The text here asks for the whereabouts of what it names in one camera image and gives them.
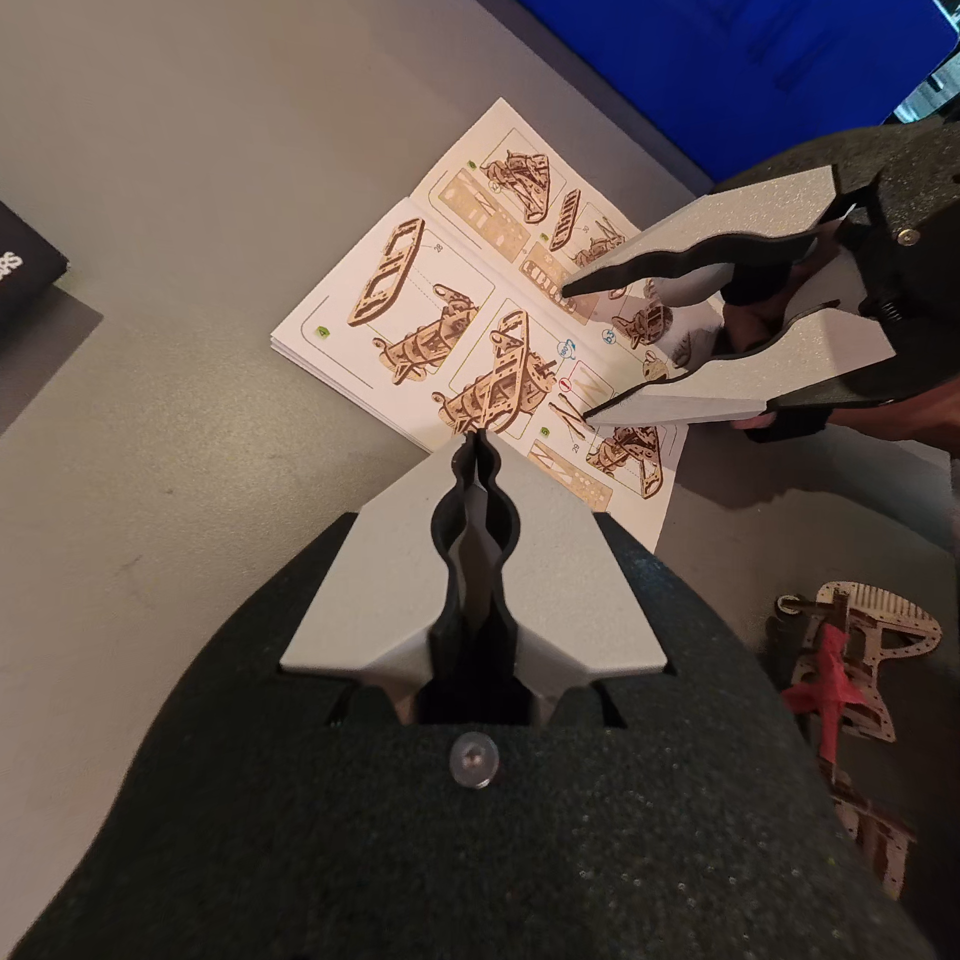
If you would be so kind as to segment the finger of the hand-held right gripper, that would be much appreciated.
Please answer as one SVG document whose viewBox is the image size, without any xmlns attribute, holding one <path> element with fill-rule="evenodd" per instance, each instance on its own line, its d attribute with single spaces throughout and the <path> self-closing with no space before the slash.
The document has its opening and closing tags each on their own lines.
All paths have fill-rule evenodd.
<svg viewBox="0 0 960 960">
<path fill-rule="evenodd" d="M 582 416 L 591 429 L 746 422 L 780 397 L 895 355 L 877 320 L 822 307 L 759 346 L 674 379 L 644 382 Z"/>
<path fill-rule="evenodd" d="M 802 259 L 819 228 L 854 204 L 832 166 L 695 198 L 576 271 L 561 294 L 572 299 L 651 280 L 663 303 L 702 303 L 737 267 Z"/>
</svg>

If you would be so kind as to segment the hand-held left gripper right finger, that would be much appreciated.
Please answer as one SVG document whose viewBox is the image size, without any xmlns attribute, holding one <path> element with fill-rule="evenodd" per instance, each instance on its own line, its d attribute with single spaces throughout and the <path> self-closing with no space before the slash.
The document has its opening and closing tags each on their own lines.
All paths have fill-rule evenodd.
<svg viewBox="0 0 960 960">
<path fill-rule="evenodd" d="M 501 580 L 517 627 L 513 674 L 536 709 L 596 681 L 662 674 L 667 655 L 594 512 L 498 435 L 483 439 L 516 516 Z"/>
</svg>

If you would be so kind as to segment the person's right hand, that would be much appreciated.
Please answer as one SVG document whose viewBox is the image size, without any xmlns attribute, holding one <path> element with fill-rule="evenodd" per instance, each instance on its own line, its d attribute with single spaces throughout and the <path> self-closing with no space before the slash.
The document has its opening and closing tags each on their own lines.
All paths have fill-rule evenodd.
<svg viewBox="0 0 960 960">
<path fill-rule="evenodd" d="M 724 306 L 726 334 L 737 353 L 765 344 L 779 330 L 783 310 L 773 302 L 755 306 Z M 867 409 L 834 411 L 828 422 L 875 439 L 915 441 L 959 457 L 959 380 L 901 402 Z"/>
</svg>

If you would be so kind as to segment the black kit box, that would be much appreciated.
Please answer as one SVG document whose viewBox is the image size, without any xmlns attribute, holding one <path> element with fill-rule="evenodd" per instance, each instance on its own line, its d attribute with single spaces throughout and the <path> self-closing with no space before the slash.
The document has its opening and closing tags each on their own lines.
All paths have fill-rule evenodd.
<svg viewBox="0 0 960 960">
<path fill-rule="evenodd" d="M 5 333 L 69 269 L 69 260 L 1 203 L 1 331 Z"/>
</svg>

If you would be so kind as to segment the blue plastic bin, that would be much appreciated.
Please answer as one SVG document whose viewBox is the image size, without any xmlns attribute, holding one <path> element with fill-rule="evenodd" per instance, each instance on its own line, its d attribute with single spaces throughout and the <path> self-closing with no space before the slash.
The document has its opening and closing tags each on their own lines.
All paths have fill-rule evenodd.
<svg viewBox="0 0 960 960">
<path fill-rule="evenodd" d="M 933 1 L 522 6 L 716 183 L 882 124 L 958 42 Z"/>
</svg>

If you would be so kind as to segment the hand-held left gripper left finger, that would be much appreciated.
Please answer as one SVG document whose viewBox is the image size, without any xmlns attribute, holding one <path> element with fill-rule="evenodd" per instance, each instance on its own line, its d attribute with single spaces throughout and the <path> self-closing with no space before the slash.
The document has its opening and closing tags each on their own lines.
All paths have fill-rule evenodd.
<svg viewBox="0 0 960 960">
<path fill-rule="evenodd" d="M 282 671 L 378 688 L 401 723 L 415 721 L 417 696 L 434 676 L 429 632 L 443 613 L 459 613 L 450 544 L 465 528 L 474 450 L 474 433 L 451 438 L 359 510 L 281 656 Z M 433 521 L 449 495 L 444 544 Z"/>
</svg>

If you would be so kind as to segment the instruction booklet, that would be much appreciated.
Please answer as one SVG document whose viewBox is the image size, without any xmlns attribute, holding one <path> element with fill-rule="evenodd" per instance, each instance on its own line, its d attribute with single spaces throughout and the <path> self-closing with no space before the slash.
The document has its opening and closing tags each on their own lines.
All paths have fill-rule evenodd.
<svg viewBox="0 0 960 960">
<path fill-rule="evenodd" d="M 696 369 L 718 294 L 563 286 L 639 230 L 499 99 L 294 308 L 271 346 L 428 452 L 485 429 L 654 549 L 688 429 L 589 410 Z"/>
</svg>

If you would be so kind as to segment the wooden biplane model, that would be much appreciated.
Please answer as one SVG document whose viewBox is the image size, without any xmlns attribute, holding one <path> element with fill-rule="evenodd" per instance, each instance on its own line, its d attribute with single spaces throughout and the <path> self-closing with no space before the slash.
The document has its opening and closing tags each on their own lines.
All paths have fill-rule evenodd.
<svg viewBox="0 0 960 960">
<path fill-rule="evenodd" d="M 881 667 L 932 653 L 942 642 L 942 627 L 905 597 L 862 582 L 827 582 L 812 599 L 782 594 L 774 609 L 782 619 L 805 623 L 796 652 L 782 650 L 771 667 L 782 687 L 780 699 L 806 738 L 810 720 L 817 719 L 815 755 L 834 811 L 883 892 L 897 901 L 916 836 L 853 785 L 838 764 L 838 744 L 842 734 L 896 741 L 880 689 Z"/>
</svg>

